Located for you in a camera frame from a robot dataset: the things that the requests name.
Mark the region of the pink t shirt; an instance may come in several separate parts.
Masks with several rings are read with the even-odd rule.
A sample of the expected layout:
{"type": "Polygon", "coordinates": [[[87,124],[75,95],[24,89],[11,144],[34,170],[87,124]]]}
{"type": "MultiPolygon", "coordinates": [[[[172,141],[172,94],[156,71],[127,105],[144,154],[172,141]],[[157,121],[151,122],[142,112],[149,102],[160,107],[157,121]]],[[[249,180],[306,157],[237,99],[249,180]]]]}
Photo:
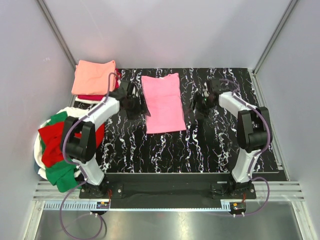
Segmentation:
{"type": "Polygon", "coordinates": [[[142,90],[150,115],[146,133],[162,134],[186,130],[178,73],[164,77],[141,77],[142,90]]]}

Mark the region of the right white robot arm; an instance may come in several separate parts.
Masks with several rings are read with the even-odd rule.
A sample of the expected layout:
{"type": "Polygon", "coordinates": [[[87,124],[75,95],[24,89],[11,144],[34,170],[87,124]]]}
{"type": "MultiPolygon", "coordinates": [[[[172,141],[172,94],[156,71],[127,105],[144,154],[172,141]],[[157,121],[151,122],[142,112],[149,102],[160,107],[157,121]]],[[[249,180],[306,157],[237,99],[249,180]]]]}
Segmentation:
{"type": "Polygon", "coordinates": [[[254,180],[254,166],[273,140],[268,108],[257,107],[244,101],[239,93],[238,83],[213,78],[205,82],[202,90],[194,93],[189,106],[198,118],[207,118],[210,109],[220,107],[237,120],[236,139],[239,153],[225,190],[235,199],[250,189],[254,180]]]}

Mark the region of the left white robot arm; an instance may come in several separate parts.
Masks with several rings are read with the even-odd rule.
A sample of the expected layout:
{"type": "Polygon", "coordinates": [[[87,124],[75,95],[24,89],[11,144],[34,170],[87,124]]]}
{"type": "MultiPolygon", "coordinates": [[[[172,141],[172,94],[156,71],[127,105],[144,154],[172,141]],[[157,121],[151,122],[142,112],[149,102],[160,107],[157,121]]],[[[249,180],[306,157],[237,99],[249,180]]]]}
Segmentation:
{"type": "Polygon", "coordinates": [[[81,117],[69,116],[64,121],[60,148],[64,160],[75,165],[90,184],[90,192],[97,198],[108,193],[105,177],[96,160],[96,132],[106,120],[124,110],[129,120],[149,116],[146,99],[138,93],[133,82],[123,81],[119,88],[108,92],[88,113],[81,117]]]}

